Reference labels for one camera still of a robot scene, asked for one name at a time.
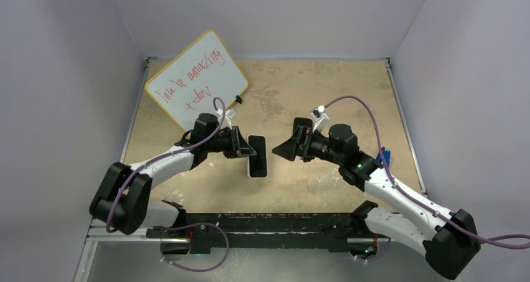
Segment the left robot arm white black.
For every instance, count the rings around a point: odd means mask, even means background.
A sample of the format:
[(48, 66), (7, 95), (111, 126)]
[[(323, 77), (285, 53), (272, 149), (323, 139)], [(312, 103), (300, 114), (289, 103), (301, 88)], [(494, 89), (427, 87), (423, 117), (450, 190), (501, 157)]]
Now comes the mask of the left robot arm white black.
[(255, 156), (257, 149), (242, 136), (227, 116), (202, 113), (194, 127), (166, 152), (149, 160), (108, 168), (90, 204), (89, 214), (105, 222), (106, 231), (130, 235), (139, 228), (159, 228), (172, 238), (186, 231), (179, 216), (183, 207), (175, 202), (150, 200), (157, 185), (199, 166), (210, 153), (227, 159)]

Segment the black phone case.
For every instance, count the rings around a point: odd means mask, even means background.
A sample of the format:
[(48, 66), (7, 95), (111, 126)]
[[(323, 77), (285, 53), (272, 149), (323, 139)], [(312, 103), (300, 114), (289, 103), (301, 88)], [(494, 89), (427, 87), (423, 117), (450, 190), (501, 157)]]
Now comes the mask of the black phone case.
[(313, 120), (310, 119), (310, 118), (296, 117), (293, 120), (292, 131), (295, 133), (299, 126), (300, 127), (306, 127), (306, 128), (312, 128), (313, 127)]

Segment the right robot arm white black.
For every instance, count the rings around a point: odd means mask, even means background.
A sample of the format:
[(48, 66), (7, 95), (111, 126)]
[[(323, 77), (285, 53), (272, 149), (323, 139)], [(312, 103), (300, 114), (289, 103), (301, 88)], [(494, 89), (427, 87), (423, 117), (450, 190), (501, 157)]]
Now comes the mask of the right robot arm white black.
[(331, 126), (328, 136), (309, 126), (298, 126), (272, 153), (288, 161), (318, 158), (336, 164), (345, 182), (398, 212), (392, 215), (373, 206), (352, 217), (352, 231), (358, 236), (383, 234), (405, 244), (423, 255), (428, 265), (446, 279), (458, 278), (481, 249), (478, 240), (465, 234), (477, 231), (467, 211), (453, 212), (387, 174), (382, 163), (359, 149), (357, 136), (346, 124)]

